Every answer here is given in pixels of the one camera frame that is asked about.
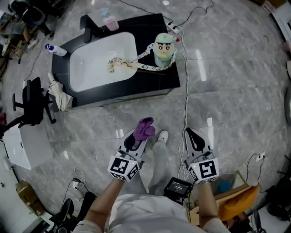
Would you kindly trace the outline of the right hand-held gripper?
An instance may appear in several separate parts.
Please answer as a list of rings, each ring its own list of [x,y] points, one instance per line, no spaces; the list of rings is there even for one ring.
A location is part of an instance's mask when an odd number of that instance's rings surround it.
[[[218,158],[214,157],[209,137],[203,132],[185,129],[186,150],[188,159],[184,161],[194,183],[207,183],[219,177]],[[198,157],[193,157],[193,151],[205,152]]]

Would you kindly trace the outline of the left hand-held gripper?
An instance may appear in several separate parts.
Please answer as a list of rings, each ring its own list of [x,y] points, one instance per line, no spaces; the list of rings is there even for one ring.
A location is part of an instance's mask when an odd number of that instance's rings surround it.
[[[123,181],[131,181],[140,171],[144,161],[141,159],[145,152],[148,139],[138,141],[134,137],[134,129],[128,131],[119,139],[119,144],[114,155],[110,157],[107,171],[114,177]],[[135,155],[130,155],[125,151],[135,151]]]

